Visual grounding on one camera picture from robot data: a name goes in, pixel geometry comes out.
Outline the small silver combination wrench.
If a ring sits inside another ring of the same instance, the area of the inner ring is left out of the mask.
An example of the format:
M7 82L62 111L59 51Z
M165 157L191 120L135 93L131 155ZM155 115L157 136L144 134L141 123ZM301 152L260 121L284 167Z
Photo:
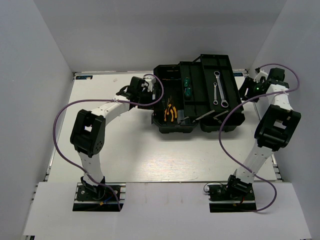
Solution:
M213 83L213 87L214 87L214 93L213 93L213 94L214 94L214 96L213 96L214 99L213 99L213 104L214 104L214 105L218 105L218 104L219 104L218 99L217 99L217 85L218 85L218 84L217 84L216 82Z

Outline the green stubby screwdriver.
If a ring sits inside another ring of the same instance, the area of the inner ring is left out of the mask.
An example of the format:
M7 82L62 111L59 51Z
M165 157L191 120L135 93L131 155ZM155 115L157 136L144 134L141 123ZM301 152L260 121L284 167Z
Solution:
M184 88L189 88L190 87L190 78L186 77L184 80L183 80L183 87Z
M191 89L190 87L186 87L186 88L184 89L184 98L185 98L186 100L190 100L191 97L192 97L192 89Z

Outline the black plastic toolbox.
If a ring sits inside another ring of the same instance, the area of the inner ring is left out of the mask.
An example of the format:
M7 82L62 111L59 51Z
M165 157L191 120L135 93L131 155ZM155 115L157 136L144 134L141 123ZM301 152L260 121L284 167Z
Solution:
M225 99L228 107L221 106L221 97L217 86L218 105L214 105L214 82L217 83L214 72L220 72ZM162 134L190 133L196 126L207 133L221 129L233 131L244 120L243 107L239 107L230 117L227 115L241 103L240 94L233 74L228 55L201 54L193 61L181 61L178 64L162 64L154 68L153 74L163 84L164 95L160 102L153 106L152 123ZM190 78L191 99L185 99L183 81ZM164 121L168 99L176 110L184 110L184 119L180 124Z

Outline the large silver ratchet wrench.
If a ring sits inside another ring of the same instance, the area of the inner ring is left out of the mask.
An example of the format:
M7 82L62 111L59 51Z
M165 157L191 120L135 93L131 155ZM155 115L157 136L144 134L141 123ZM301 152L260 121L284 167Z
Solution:
M216 81L217 81L217 86L218 86L218 89L219 89L219 93L220 93L220 98L221 98L221 106L223 108L227 108L229 106L226 98L225 98L225 94L224 94L224 90L223 90L223 87L222 87L222 84L221 84L221 80L220 80L220 72L219 71L215 71L214 72L214 75L216 77Z

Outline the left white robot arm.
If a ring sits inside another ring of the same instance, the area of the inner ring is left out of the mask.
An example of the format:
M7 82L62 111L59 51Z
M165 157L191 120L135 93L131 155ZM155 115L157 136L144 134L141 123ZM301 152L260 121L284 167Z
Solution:
M90 185L88 193L99 200L105 196L105 177L102 173L100 151L105 143L106 126L134 107L148 108L164 96L164 86L154 74L132 77L130 84L121 88L112 99L92 110L80 110L72 128L70 143L81 159L84 171L82 182Z

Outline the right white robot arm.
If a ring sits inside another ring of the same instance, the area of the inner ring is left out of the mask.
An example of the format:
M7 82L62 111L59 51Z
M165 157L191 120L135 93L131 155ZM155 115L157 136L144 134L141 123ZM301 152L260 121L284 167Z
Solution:
M256 72L255 78L245 78L239 89L240 97L256 103L260 95L266 95L268 106L260 110L262 118L254 133L252 150L228 178L225 192L233 200L251 190L255 175L273 153L288 145L301 119L289 102L285 70L274 67L265 72L257 68Z

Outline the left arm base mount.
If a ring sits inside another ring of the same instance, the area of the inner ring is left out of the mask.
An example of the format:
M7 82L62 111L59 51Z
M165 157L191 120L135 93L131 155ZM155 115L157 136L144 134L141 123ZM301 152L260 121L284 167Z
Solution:
M113 192L106 188L94 193L82 183L78 183L73 201L73 212L120 212Z

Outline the yellow long-nose pliers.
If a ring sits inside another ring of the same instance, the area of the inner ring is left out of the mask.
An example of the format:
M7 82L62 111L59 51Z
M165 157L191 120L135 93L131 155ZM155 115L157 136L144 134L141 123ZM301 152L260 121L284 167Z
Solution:
M178 119L178 112L174 105L170 106L170 113L171 113L171 122L173 123L175 120Z

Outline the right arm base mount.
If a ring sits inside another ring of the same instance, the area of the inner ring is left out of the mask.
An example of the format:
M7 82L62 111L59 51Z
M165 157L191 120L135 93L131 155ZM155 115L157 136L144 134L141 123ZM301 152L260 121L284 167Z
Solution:
M226 184L209 182L203 186L208 195L210 213L247 213L257 210L253 189L248 193L235 193L228 190Z

